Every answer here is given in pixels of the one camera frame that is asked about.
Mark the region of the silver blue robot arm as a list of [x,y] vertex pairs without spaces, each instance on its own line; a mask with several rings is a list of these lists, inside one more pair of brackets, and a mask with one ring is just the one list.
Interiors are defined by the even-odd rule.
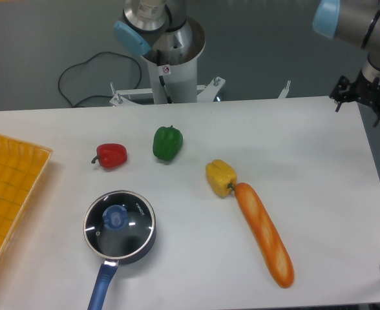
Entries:
[[[340,39],[368,56],[355,81],[340,77],[330,97],[338,105],[358,102],[380,121],[380,9],[377,1],[321,1],[313,30]],[[197,90],[197,59],[206,44],[201,25],[187,15],[185,1],[126,1],[114,23],[116,39],[144,58],[153,99],[161,103],[211,100],[218,88]]]

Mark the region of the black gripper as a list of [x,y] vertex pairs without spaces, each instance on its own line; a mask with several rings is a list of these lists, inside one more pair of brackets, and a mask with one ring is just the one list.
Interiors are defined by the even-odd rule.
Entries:
[[380,123],[380,70],[362,68],[355,81],[350,81],[346,76],[341,76],[329,98],[335,101],[336,112],[340,110],[343,103],[353,101],[370,107],[377,116],[373,126],[378,126]]

